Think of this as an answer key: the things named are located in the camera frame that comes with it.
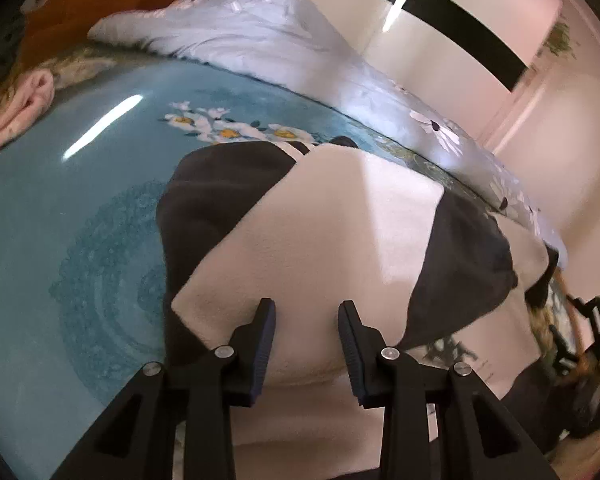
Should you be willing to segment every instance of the blue blanket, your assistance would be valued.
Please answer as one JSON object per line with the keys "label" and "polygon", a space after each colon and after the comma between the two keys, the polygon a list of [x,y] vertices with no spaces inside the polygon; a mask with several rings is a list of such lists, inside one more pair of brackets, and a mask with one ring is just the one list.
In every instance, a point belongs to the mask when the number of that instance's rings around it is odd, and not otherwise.
{"label": "blue blanket", "polygon": [[0,152],[0,452],[20,480],[48,478],[129,377],[163,357],[155,206],[190,151],[346,135],[491,209],[305,97],[194,62],[116,57]]}

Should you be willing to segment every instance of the folded towel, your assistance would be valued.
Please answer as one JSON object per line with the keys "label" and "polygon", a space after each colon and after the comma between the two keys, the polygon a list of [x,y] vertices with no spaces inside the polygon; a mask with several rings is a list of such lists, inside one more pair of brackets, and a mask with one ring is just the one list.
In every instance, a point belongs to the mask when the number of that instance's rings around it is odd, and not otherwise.
{"label": "folded towel", "polygon": [[49,70],[22,74],[0,104],[0,148],[27,131],[53,98],[54,78]]}

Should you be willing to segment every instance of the screw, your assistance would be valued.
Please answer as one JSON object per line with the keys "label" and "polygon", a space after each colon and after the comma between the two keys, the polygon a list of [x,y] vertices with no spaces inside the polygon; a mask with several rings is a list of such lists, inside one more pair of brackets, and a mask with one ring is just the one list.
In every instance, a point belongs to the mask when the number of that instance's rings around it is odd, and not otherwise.
{"label": "screw", "polygon": [[473,369],[467,364],[460,361],[459,363],[454,364],[454,372],[461,377],[467,377]]}
{"label": "screw", "polygon": [[148,377],[152,377],[154,375],[159,374],[160,370],[162,370],[162,365],[155,361],[147,363],[142,367],[142,373]]}
{"label": "screw", "polygon": [[388,346],[387,348],[382,349],[380,355],[389,361],[395,361],[400,357],[400,351],[397,348]]}
{"label": "screw", "polygon": [[214,350],[214,354],[216,354],[216,357],[219,357],[221,359],[227,359],[228,357],[231,357],[234,353],[234,349],[229,345],[222,345]]}

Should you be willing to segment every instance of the bed sheet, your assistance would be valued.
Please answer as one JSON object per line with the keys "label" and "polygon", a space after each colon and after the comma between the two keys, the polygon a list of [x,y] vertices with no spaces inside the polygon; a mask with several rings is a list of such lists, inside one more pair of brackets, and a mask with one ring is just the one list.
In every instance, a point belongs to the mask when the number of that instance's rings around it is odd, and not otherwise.
{"label": "bed sheet", "polygon": [[0,452],[20,480],[48,478],[131,375],[163,358],[155,207],[190,151],[346,135],[491,210],[416,153],[287,90],[112,48],[70,56],[109,62],[0,152]]}
{"label": "bed sheet", "polygon": [[176,0],[100,20],[91,39],[208,62],[282,86],[393,139],[541,236],[558,233],[495,156],[366,63],[309,0]]}

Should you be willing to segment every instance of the wall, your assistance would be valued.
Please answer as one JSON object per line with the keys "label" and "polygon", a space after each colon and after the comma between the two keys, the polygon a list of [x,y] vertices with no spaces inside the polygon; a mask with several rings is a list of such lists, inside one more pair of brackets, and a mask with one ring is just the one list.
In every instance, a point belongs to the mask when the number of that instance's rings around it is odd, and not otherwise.
{"label": "wall", "polygon": [[576,59],[552,66],[515,134],[494,152],[560,230],[569,290],[600,295],[600,24],[563,0]]}

